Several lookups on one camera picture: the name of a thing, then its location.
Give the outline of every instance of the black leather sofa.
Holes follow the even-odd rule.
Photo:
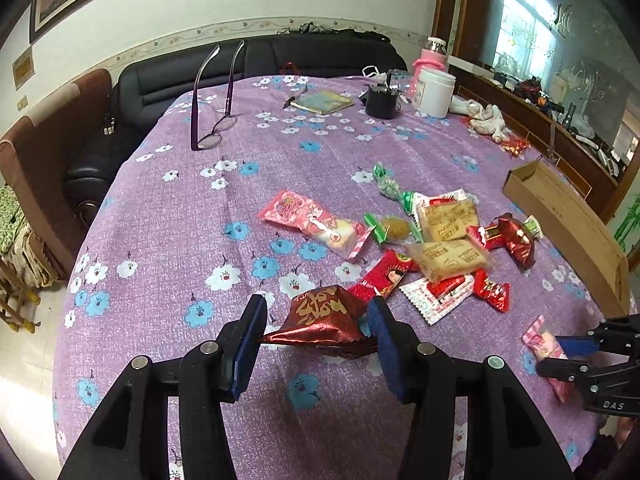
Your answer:
[[[228,81],[239,40],[220,42],[220,53],[207,65],[200,87]],[[289,62],[302,75],[360,75],[367,65],[380,72],[406,70],[388,38],[353,30],[334,34],[278,34],[244,38],[234,79],[274,75]],[[66,171],[65,194],[87,224],[91,223],[118,169],[180,95],[193,89],[202,61],[215,44],[205,44],[152,57],[127,66],[111,95],[113,133],[92,133]]]

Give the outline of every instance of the pink snack package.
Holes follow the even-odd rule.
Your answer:
[[[362,222],[333,215],[318,202],[286,189],[258,213],[258,218],[296,227],[347,260],[358,255],[372,231]]]
[[[540,316],[531,325],[531,328],[527,330],[522,336],[524,344],[533,350],[538,361],[542,361],[547,357],[555,357],[557,359],[567,359],[564,350],[560,346],[560,343],[550,331],[548,326],[545,325],[545,317]],[[569,383],[563,383],[557,379],[547,378],[547,381],[551,384],[556,391],[558,398],[561,402],[567,402],[573,391],[573,385]]]

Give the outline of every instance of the white wall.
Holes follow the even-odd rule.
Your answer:
[[[324,16],[429,34],[436,0],[92,0],[33,45],[35,75],[15,91],[12,63],[29,45],[29,11],[0,50],[0,133],[17,102],[37,101],[124,50],[188,28],[265,16]]]

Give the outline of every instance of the brown armchair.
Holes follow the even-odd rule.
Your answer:
[[[89,134],[104,127],[110,92],[109,72],[89,72],[37,103],[0,140],[2,176],[61,279],[71,274],[87,233],[63,193],[65,169]]]

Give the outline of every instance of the table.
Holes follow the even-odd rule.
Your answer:
[[[252,292],[264,294],[267,332],[289,298],[322,283],[349,286],[382,254],[369,240],[348,263],[300,232],[266,224],[258,211],[281,189],[336,214],[401,214],[379,194],[371,169],[381,162],[403,189],[439,194],[459,187],[478,200],[481,221],[517,211],[501,193],[511,158],[469,132],[459,116],[422,117],[403,105],[398,118],[374,120],[359,102],[319,117],[282,104],[300,85],[356,97],[363,78],[272,76],[235,84],[233,130],[218,148],[189,149],[190,94],[181,96],[122,166],[78,256],[65,301],[54,363],[54,419],[62,461],[102,396],[139,354],[177,358],[237,319]],[[201,134],[223,111],[226,87],[200,91]],[[534,399],[567,459],[576,466],[596,432],[580,402],[561,405],[537,377],[522,333],[545,314],[559,334],[584,333],[602,316],[548,239],[521,273],[505,250],[490,275],[511,283],[511,311],[469,298],[428,326],[399,290],[389,305],[423,341],[453,357],[501,355]],[[417,274],[405,277],[407,282]],[[452,475],[461,478],[465,406],[458,403]],[[169,457],[180,478],[177,401],[170,402]],[[263,346],[249,388],[223,406],[239,479],[394,478],[412,407],[388,391],[377,355],[345,361],[297,348]]]

